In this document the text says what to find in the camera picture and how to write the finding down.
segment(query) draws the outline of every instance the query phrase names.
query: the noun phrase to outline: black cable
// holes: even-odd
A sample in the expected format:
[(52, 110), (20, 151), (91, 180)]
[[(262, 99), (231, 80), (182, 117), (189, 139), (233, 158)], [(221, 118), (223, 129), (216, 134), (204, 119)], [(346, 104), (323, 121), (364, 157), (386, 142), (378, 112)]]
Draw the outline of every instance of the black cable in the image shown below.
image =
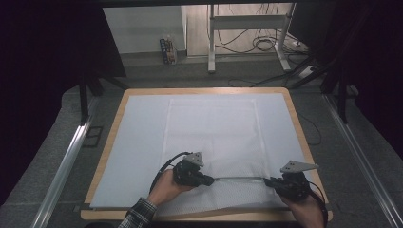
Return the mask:
[(297, 39), (296, 37), (294, 37), (293, 35), (291, 35), (289, 33), (286, 33), (285, 36), (288, 36), (295, 41), (299, 41), (299, 39)]
[[(252, 44), (254, 47), (256, 47), (257, 49), (261, 50), (261, 51), (269, 51), (271, 49), (273, 49), (275, 47), (275, 42), (273, 42), (270, 38), (270, 36), (258, 36), (255, 39), (253, 39)], [(259, 47), (260, 43), (269, 43), (271, 46), (269, 48), (261, 48)]]
[(267, 15), (267, 12), (269, 12), (269, 5), (270, 5), (270, 3), (267, 4), (266, 12), (264, 13), (266, 15)]
[(304, 116), (303, 116), (302, 114), (300, 114), (298, 111), (296, 111), (296, 113), (297, 113), (300, 117), (302, 117), (302, 119), (304, 119), (305, 121), (311, 123), (311, 125), (317, 130), (317, 134), (319, 135), (319, 142), (316, 142), (316, 143), (309, 143), (309, 142), (308, 142), (308, 144), (310, 144), (310, 145), (319, 145), (319, 144), (321, 144), (321, 143), (322, 143), (322, 134), (320, 134), (320, 131), (319, 131), (319, 129), (317, 128), (317, 125), (316, 125), (314, 122), (310, 121), (308, 118), (304, 117)]
[(228, 80), (228, 84), (229, 84), (230, 86), (232, 86), (232, 87), (236, 87), (236, 86), (231, 85), (231, 82), (232, 82), (232, 81), (242, 81), (242, 82), (245, 82), (245, 83), (252, 83), (252, 85), (250, 85), (249, 87), (255, 87), (255, 86), (258, 86), (258, 85), (261, 85), (261, 84), (265, 84), (265, 83), (273, 82), (273, 81), (275, 81), (275, 80), (279, 80), (279, 79), (281, 79), (281, 78), (284, 78), (284, 79), (286, 80), (285, 82), (287, 82), (288, 79), (289, 79), (291, 76), (293, 76), (296, 71), (298, 71), (301, 67), (305, 66), (305, 64), (308, 63), (308, 62), (310, 62), (310, 61), (311, 61), (310, 58), (307, 58), (307, 59), (305, 59), (302, 63), (300, 63), (298, 66), (296, 66), (292, 71), (287, 72), (287, 73), (285, 73), (285, 74), (281, 74), (281, 75), (272, 77), (272, 78), (265, 79), (265, 80), (260, 81), (260, 82), (257, 82), (257, 83), (255, 83), (255, 82), (250, 82), (250, 81), (246, 81), (246, 80), (242, 80), (242, 79), (230, 79), (230, 80)]
[(180, 157), (180, 156), (182, 156), (182, 155), (189, 155), (189, 154), (192, 154), (192, 153), (190, 153), (190, 152), (182, 152), (182, 153), (176, 155), (174, 158), (168, 160), (168, 161), (163, 165), (163, 167), (161, 167), (161, 169), (158, 171), (157, 175), (156, 175), (155, 178), (154, 178), (154, 181), (152, 181), (151, 187), (150, 187), (150, 193), (151, 193), (152, 189), (154, 188), (155, 184), (157, 183), (157, 180), (158, 180), (158, 179), (160, 178), (160, 176), (163, 174), (163, 171), (165, 171), (165, 169), (166, 169), (169, 165), (171, 165), (171, 163), (172, 163), (174, 160), (176, 160), (178, 157)]
[(258, 14), (259, 11), (261, 11), (261, 9), (263, 9), (264, 7), (264, 3), (260, 4), (260, 7), (258, 8), (258, 10), (255, 12), (255, 14)]
[(231, 10), (231, 4), (228, 4), (228, 9), (232, 12), (232, 15), (235, 15), (235, 13)]
[(308, 63), (311, 62), (312, 60), (313, 60), (313, 56), (308, 55), (308, 58), (306, 58), (304, 61), (302, 61), (302, 63), (300, 63), (298, 66), (296, 66), (296, 67), (293, 69), (293, 71), (291, 71), (291, 76), (288, 77), (288, 78), (285, 78), (285, 80), (284, 80), (282, 86), (285, 87), (285, 88), (288, 88), (288, 86), (287, 86), (288, 80), (289, 80), (292, 76), (296, 75), (297, 72), (299, 72), (302, 67), (306, 66), (306, 64), (308, 64)]
[(311, 184), (313, 184), (320, 192), (320, 195), (322, 196), (322, 199), (314, 192), (314, 191), (310, 191), (309, 195), (314, 198), (317, 201), (317, 204), (319, 205), (320, 211), (322, 212), (322, 216), (323, 216), (323, 227), (327, 226), (328, 223), (328, 219), (329, 219), (329, 213), (328, 210), (326, 208), (326, 202), (325, 202), (325, 198), (323, 196), (322, 191), (320, 190), (320, 188), (317, 187), (316, 184), (309, 182)]
[(240, 36), (242, 36), (243, 33), (245, 33), (245, 32), (248, 31), (248, 30), (249, 30), (249, 29), (245, 29), (243, 32), (241, 32), (239, 35), (237, 35), (234, 39), (232, 39), (231, 41), (228, 41), (228, 42), (226, 42), (226, 43), (223, 43), (223, 42), (222, 42), (221, 36), (220, 36), (220, 31), (218, 30), (220, 43), (221, 43), (222, 45), (224, 45), (224, 46), (226, 46), (226, 45), (228, 45), (228, 44), (231, 44), (232, 42), (234, 42), (235, 40), (237, 40)]
[(313, 182), (310, 182), (310, 181), (308, 181), (308, 182), (311, 183), (313, 186), (315, 186), (317, 188), (317, 190), (320, 193), (320, 196), (322, 197), (322, 200), (325, 201), (325, 196), (323, 195), (322, 190), (320, 190), (320, 188), (316, 184), (314, 184)]

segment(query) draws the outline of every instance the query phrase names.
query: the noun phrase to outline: metal frame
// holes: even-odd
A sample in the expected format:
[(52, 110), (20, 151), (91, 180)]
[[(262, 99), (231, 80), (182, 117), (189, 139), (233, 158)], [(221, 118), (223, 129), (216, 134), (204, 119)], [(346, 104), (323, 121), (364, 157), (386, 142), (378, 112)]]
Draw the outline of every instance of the metal frame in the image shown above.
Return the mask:
[(231, 29), (281, 29), (275, 50), (284, 71), (291, 71), (287, 58), (282, 49), (285, 36), (290, 26), (295, 3), (291, 4), (285, 15), (243, 15), (243, 16), (215, 16), (214, 5), (210, 5), (210, 49), (208, 52), (208, 72), (216, 71), (216, 53), (214, 44), (215, 30)]
[(350, 130), (350, 127), (343, 122), (343, 120), (337, 114), (336, 102), (333, 99), (332, 95), (323, 95), (323, 99), (329, 107), (330, 112), (332, 113), (333, 118), (343, 136), (344, 140), (348, 144), (350, 151), (355, 158), (355, 162), (357, 163), (359, 169), (367, 180), (368, 185), (374, 193), (383, 213), (386, 216), (386, 219), (391, 224), (393, 228), (403, 227), (403, 220), (400, 216), (400, 213), (393, 202), (391, 196), (388, 191), (383, 186), (382, 182), (379, 180), (379, 177), (376, 175), (373, 170), (370, 162), (367, 160), (364, 152), (359, 146), (358, 141), (355, 139), (353, 132)]
[(80, 151), (81, 145), (83, 144), (86, 133), (91, 126), (91, 122), (95, 113), (95, 108), (99, 103), (100, 98), (94, 97), (89, 104), (89, 116), (85, 124), (78, 126), (73, 139), (71, 140), (70, 146), (67, 149), (65, 156), (63, 157), (62, 163), (57, 170), (56, 175), (45, 195), (44, 200), (36, 214), (31, 228), (44, 228), (47, 227), (50, 220), (51, 214), (53, 213), (54, 207), (62, 194), (63, 188), (67, 181), (68, 175), (71, 168), (77, 158), (78, 152)]

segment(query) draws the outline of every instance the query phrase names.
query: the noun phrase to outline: wrist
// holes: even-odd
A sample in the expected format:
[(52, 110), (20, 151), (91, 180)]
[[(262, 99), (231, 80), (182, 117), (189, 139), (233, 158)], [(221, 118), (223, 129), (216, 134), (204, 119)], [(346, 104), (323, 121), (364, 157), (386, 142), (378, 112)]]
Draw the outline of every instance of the wrist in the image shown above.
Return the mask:
[(158, 207), (158, 206), (160, 206), (162, 204), (161, 200), (158, 197), (154, 196), (153, 194), (150, 194), (147, 197), (147, 200), (149, 202), (151, 202), (153, 205), (155, 205), (156, 207)]

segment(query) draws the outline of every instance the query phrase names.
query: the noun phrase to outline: wooden table frame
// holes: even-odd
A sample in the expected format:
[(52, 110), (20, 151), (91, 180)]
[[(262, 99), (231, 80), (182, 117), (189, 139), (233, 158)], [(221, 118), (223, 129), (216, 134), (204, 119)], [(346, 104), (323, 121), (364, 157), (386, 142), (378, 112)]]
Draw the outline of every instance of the wooden table frame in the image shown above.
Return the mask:
[[(119, 125), (125, 113), (125, 106), (130, 96), (141, 95), (190, 95), (190, 94), (265, 94), (265, 93), (281, 93), (284, 96), (285, 103), (290, 112), (294, 128), (297, 133), (299, 144), (301, 146), (305, 161), (314, 163), (311, 151), (309, 150), (308, 143), (306, 142), (301, 125), (299, 123), (296, 110), (291, 100), (290, 93), (286, 88), (282, 87), (269, 87), (269, 88), (237, 88), (237, 87), (214, 87), (214, 88), (151, 88), (151, 89), (128, 89), (119, 105), (116, 113), (115, 120), (110, 129), (109, 135), (106, 140), (103, 154), (98, 163), (95, 171), (94, 178), (89, 186), (85, 205), (90, 205), (95, 190), (104, 174), (106, 163), (109, 154), (112, 150), (112, 145), (115, 141)], [(323, 185), (320, 181), (319, 175), (316, 170), (310, 171), (312, 181), (315, 183), (325, 196), (328, 202)], [(83, 219), (123, 219), (126, 211), (108, 211), (108, 210), (93, 210), (85, 208), (81, 211)], [(333, 218), (333, 213), (329, 211), (329, 220)], [(154, 218), (155, 220), (166, 221), (292, 221), (295, 220), (289, 210), (271, 209), (238, 209), (238, 208), (225, 208), (215, 211), (194, 213), (189, 215), (180, 215), (174, 217)]]

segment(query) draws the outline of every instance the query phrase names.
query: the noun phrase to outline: metal bracket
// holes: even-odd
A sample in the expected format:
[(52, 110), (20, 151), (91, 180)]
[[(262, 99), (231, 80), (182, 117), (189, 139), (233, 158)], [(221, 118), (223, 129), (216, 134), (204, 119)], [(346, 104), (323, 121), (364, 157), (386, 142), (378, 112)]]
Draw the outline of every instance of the metal bracket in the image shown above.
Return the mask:
[(204, 166), (204, 163), (202, 162), (202, 152), (197, 152), (197, 153), (187, 155), (183, 159), (188, 162), (194, 163), (200, 167)]
[(279, 171), (281, 173), (299, 173), (302, 171), (318, 169), (318, 168), (319, 168), (319, 165), (317, 165), (317, 164), (303, 163), (303, 162), (298, 162), (298, 161), (289, 161)]

